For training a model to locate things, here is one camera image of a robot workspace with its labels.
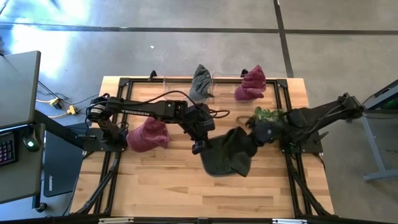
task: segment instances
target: desk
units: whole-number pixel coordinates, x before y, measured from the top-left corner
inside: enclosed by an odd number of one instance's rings
[[[100,94],[116,96],[119,79],[120,77],[104,77]],[[308,106],[304,80],[288,78],[287,83],[292,107]],[[215,119],[216,129],[209,132],[210,138],[225,134],[239,125],[235,121],[236,117],[252,115],[257,106],[276,109],[272,88],[264,92],[263,99],[242,104],[233,101],[233,91],[237,84],[215,85],[213,94],[216,99],[209,100],[209,107],[214,110],[231,110],[231,114],[223,119]],[[189,87],[188,83],[174,83],[167,89],[179,88],[186,92]],[[164,86],[161,83],[135,83],[130,100],[146,101],[163,92]],[[182,96],[167,98],[183,99]],[[145,119],[142,116],[128,116],[129,130],[137,128]],[[144,153],[127,149],[123,152],[113,201],[113,217],[294,216],[286,161],[279,152],[277,142],[259,148],[246,178],[238,175],[215,178],[205,173],[200,156],[191,153],[192,142],[182,133],[182,129],[176,124],[168,124],[167,129],[171,138],[167,149],[157,148]],[[95,152],[83,161],[71,212],[81,208],[98,185],[103,157],[104,153]],[[333,213],[322,163],[311,154],[303,154],[303,163],[309,189],[325,209]],[[103,206],[106,204],[107,191],[104,191]],[[303,197],[299,190],[298,195],[303,210]]]

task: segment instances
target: green plant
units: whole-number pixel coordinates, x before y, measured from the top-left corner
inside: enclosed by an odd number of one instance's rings
[[[271,111],[269,109],[262,109],[260,106],[254,109],[254,115],[256,115],[258,120],[260,121],[277,121],[282,113],[282,110],[276,109],[274,111]]]

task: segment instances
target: wooden tabletop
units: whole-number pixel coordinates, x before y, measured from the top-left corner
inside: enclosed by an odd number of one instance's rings
[[[119,78],[104,77],[101,95],[116,96]],[[288,78],[293,108],[308,106],[302,78]],[[215,119],[216,129],[209,137],[227,133],[239,123],[236,117],[250,116],[255,107],[276,109],[274,89],[267,88],[264,98],[252,103],[237,103],[233,92],[238,85],[215,84],[215,99],[207,103],[214,110],[230,110],[226,118]],[[186,83],[135,83],[131,100],[146,101],[164,91],[183,89]],[[183,96],[166,96],[168,100],[184,100]],[[146,117],[128,116],[129,130],[140,126]],[[292,199],[284,156],[277,142],[259,148],[253,157],[249,175],[241,177],[210,177],[203,170],[199,155],[191,153],[192,141],[180,126],[167,125],[170,143],[167,149],[138,153],[127,149],[122,154],[113,200],[112,216],[129,217],[229,217],[269,218],[293,217]],[[104,153],[95,152],[83,161],[73,198],[71,212],[83,206],[98,185]],[[325,171],[319,158],[303,155],[307,184],[317,200],[333,213]],[[108,196],[105,189],[103,207]],[[302,193],[298,191],[303,210]]]

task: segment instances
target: yellow cable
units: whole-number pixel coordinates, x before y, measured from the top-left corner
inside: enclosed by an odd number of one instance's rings
[[[41,102],[41,103],[51,103],[51,100],[48,101],[44,101],[44,100],[36,100],[37,102]]]
[[[56,116],[48,116],[49,118],[59,118],[59,117],[61,117],[61,116],[65,116],[65,115],[67,115],[68,113],[64,113],[64,114],[60,114],[60,115],[56,115]]]

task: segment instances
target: computer mouse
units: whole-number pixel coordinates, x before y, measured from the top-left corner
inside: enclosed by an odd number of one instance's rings
[[[32,127],[27,127],[22,133],[22,141],[30,152],[36,152],[42,147],[42,141],[39,134]]]

